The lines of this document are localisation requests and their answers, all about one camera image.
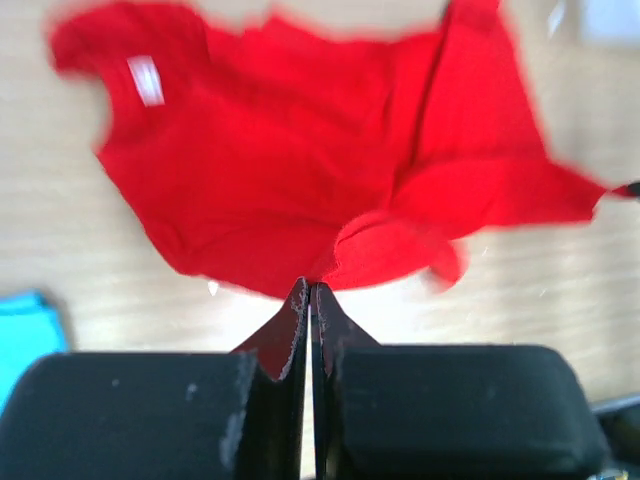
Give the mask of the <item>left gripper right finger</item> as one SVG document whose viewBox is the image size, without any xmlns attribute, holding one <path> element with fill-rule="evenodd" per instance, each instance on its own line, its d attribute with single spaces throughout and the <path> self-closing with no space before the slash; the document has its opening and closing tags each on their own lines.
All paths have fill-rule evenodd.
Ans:
<svg viewBox="0 0 640 480">
<path fill-rule="evenodd" d="M 541 345 L 384 345 L 310 294 L 320 479 L 585 479 L 609 448 L 573 369 Z"/>
</svg>

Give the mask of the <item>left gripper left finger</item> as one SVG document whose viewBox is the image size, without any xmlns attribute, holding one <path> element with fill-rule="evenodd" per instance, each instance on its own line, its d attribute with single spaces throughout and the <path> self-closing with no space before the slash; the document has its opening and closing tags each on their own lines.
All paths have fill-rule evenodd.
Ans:
<svg viewBox="0 0 640 480">
<path fill-rule="evenodd" d="M 1 417 L 5 479 L 296 479 L 308 284 L 228 353 L 65 353 Z"/>
</svg>

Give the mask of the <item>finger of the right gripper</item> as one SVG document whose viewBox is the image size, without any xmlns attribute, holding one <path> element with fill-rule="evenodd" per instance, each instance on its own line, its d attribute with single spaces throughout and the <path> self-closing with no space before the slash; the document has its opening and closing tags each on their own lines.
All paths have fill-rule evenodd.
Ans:
<svg viewBox="0 0 640 480">
<path fill-rule="evenodd" d="M 623 186 L 622 193 L 629 198 L 640 198 L 640 182 L 635 181 Z"/>
</svg>

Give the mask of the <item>bright red t shirt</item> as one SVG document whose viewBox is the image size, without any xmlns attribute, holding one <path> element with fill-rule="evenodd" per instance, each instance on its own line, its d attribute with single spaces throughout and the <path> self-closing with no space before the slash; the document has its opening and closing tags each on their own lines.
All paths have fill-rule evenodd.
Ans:
<svg viewBox="0 0 640 480">
<path fill-rule="evenodd" d="M 114 1 L 58 23 L 50 48 L 105 85 L 98 160 L 184 275 L 276 298 L 301 277 L 452 285 L 461 238 L 587 222 L 610 194 L 548 154 L 496 1 L 452 1 L 391 40 Z"/>
</svg>

